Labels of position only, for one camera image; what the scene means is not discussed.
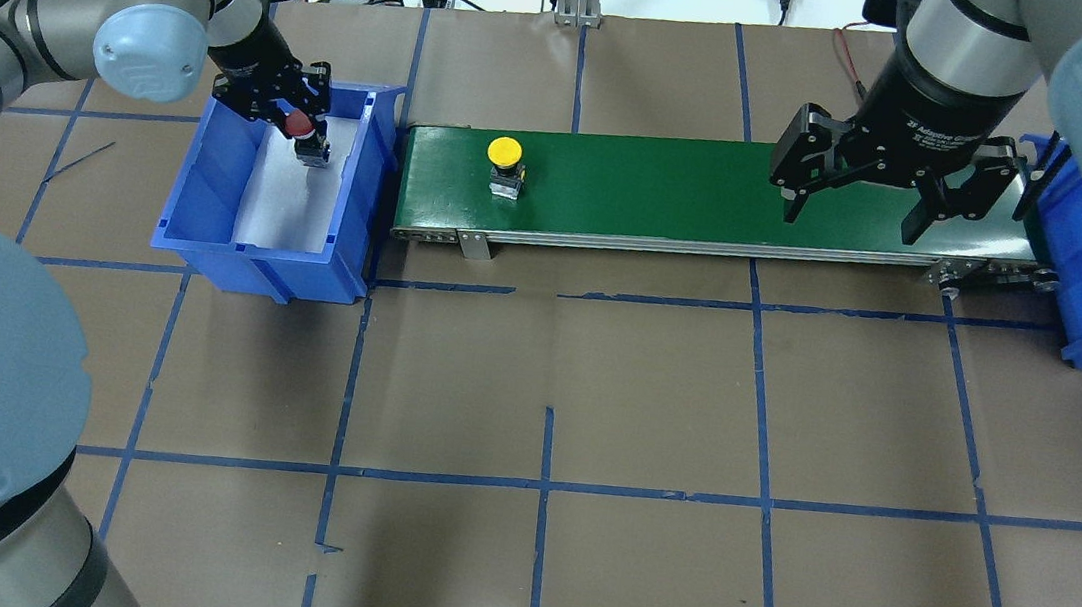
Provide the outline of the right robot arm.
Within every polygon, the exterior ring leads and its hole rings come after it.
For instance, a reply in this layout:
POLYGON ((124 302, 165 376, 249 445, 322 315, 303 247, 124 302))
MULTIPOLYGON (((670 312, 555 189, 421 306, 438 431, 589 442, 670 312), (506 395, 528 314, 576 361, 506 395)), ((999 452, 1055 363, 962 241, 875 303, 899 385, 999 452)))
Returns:
POLYGON ((808 103, 775 144, 784 221, 859 181, 919 193, 905 245, 986 217, 1021 171, 997 127, 1039 80, 1064 144, 1053 166, 1082 173, 1082 0, 866 0, 865 18, 895 29, 892 56, 849 120, 808 103))

